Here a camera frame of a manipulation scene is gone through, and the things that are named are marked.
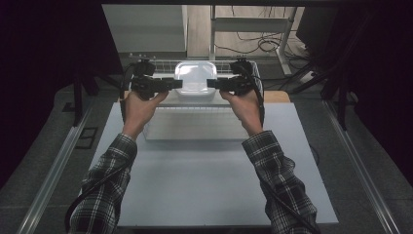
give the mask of hand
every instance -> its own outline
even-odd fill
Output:
[[[142,132],[146,123],[151,120],[157,105],[163,101],[169,92],[159,93],[150,100],[142,100],[136,92],[130,92],[125,99],[126,102],[126,121],[122,130],[133,139]]]
[[[259,116],[258,98],[254,91],[250,91],[244,96],[235,96],[223,91],[219,91],[219,94],[230,102],[235,115],[241,120],[250,137],[263,132]]]

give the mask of person's left hand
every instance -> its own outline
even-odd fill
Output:
[[[142,100],[136,92],[130,92],[125,99],[126,121],[122,133],[136,139],[146,123],[151,120],[157,105],[169,92],[159,93],[150,100]]]

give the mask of plaid shirt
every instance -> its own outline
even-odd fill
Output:
[[[316,225],[317,209],[305,194],[304,183],[293,173],[294,162],[283,156],[282,149],[271,131],[252,136],[243,142],[244,150],[256,172],[271,185],[282,200],[294,211]],[[99,162],[83,179],[86,190],[102,177],[109,175],[126,160],[134,160],[136,143],[126,135],[118,135]],[[119,221],[122,198],[128,186],[131,168],[102,185],[83,201],[70,219],[70,233],[114,233]],[[270,193],[262,187],[273,233],[310,233],[284,211]]]

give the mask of floor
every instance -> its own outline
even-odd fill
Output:
[[[237,16],[251,14],[254,17],[259,16],[262,12],[266,15],[270,13],[269,8],[251,8],[248,10],[236,7],[234,11]],[[279,16],[283,14],[283,8],[273,9],[272,14],[274,12],[277,12]],[[217,13],[219,16],[221,14],[222,16],[232,15],[231,8],[229,7],[219,8]],[[205,34],[208,35],[208,32],[207,30],[197,30],[197,28],[208,28],[208,16],[208,7],[190,7],[189,9],[191,23],[189,25],[188,59],[207,57],[208,37]],[[240,36],[252,38],[257,35],[253,33],[240,33]],[[256,43],[256,41],[241,41],[235,33],[231,35],[225,33],[217,35],[216,40],[218,46],[246,51],[255,49]],[[302,44],[293,35],[291,35],[291,40],[288,44],[289,50],[292,53],[305,55],[305,51],[300,49]],[[222,58],[230,58],[236,54],[227,50],[217,50],[217,55]],[[285,83],[281,67],[275,55],[271,53],[267,55],[267,53],[260,51],[250,55],[258,64],[261,77],[271,79],[266,81],[268,83],[264,84],[264,87],[268,87],[268,90],[276,90]],[[128,64],[129,61],[129,59],[123,59],[124,64]],[[297,66],[304,64],[305,61],[303,60],[296,61]],[[118,92],[113,87],[98,79],[96,81],[100,87],[100,92],[97,97],[94,97],[92,113],[85,125],[85,128],[95,131],[96,135],[93,138],[79,139],[77,141],[77,146],[84,147],[75,148],[71,153],[43,215],[37,220],[38,223],[36,223],[37,227],[34,233],[64,233],[63,220],[65,211],[78,195],[80,181],[90,166],[112,103],[118,98]],[[282,86],[282,88],[289,90],[299,84],[300,79],[296,78],[287,85]],[[321,177],[324,180],[330,200],[339,218],[339,224],[322,226],[321,231],[322,233],[334,234],[386,233],[369,197],[364,192],[343,143],[331,124],[328,113],[319,97],[321,88],[322,84],[318,84],[298,95],[290,96],[291,101],[296,106],[307,139],[314,148],[313,153],[319,161]],[[74,120],[73,112],[62,111],[68,102],[73,102],[72,87],[70,86],[56,94],[55,108],[47,124],[8,183],[0,191],[1,233],[16,233],[18,231],[21,221],[32,205],[33,199],[69,133]],[[401,175],[386,151],[361,124],[353,111],[353,107],[350,105],[347,107],[346,120],[348,133],[372,180],[393,214],[400,230],[399,233],[413,233],[413,216],[411,215],[411,211],[413,211],[412,187]],[[119,230],[119,233],[235,234],[269,233],[269,231],[266,228],[219,228],[196,230]]]

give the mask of white container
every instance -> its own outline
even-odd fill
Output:
[[[210,98],[214,88],[207,87],[207,79],[216,79],[216,66],[209,61],[183,61],[175,68],[175,79],[182,80],[182,89],[176,89],[182,98]]]

